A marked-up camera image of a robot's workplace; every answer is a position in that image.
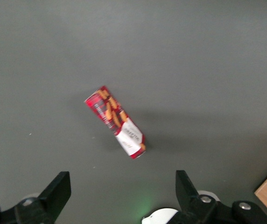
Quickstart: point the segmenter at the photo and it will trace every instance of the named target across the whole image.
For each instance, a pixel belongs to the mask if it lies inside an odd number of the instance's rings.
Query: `screw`
[[[33,202],[33,199],[27,199],[27,200],[25,200],[25,201],[22,203],[22,205],[23,205],[23,206],[28,206],[28,205],[30,205],[32,202]]]
[[[250,210],[251,209],[251,206],[248,203],[245,203],[245,202],[241,202],[239,204],[239,206],[244,210]]]
[[[211,199],[208,196],[201,196],[201,200],[204,203],[210,203],[211,202]]]

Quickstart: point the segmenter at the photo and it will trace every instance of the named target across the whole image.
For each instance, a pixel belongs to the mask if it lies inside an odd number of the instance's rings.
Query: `gray surface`
[[[83,101],[106,84],[131,160]],[[69,170],[58,223],[179,208],[175,171],[227,205],[267,176],[267,1],[0,1],[0,205]]]

